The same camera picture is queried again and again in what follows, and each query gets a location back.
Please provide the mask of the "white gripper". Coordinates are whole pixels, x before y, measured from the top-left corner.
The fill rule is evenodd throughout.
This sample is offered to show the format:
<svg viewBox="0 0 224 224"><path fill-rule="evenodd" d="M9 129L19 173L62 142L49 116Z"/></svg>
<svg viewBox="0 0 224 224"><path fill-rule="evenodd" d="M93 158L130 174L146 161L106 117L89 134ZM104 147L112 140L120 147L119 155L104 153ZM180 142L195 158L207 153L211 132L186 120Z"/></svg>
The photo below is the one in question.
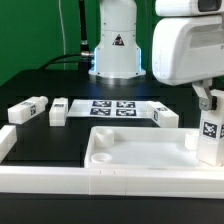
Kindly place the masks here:
<svg viewBox="0 0 224 224"><path fill-rule="evenodd" d="M162 19L153 34L152 72L168 85L193 82L199 108L215 110L217 97L211 94L209 78L224 75L222 16Z"/></svg>

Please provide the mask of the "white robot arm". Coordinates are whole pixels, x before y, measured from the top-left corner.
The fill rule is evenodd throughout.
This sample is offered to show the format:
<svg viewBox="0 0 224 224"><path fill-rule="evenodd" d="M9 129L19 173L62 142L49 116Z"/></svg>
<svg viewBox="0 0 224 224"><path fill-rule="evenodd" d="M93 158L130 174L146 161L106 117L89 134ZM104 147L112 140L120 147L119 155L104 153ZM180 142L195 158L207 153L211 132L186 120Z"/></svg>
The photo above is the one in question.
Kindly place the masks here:
<svg viewBox="0 0 224 224"><path fill-rule="evenodd" d="M152 72L167 85L190 83L199 107L214 110L212 79L224 75L224 0L156 0ZM101 39L90 77L108 84L142 77L134 0L100 0Z"/></svg>

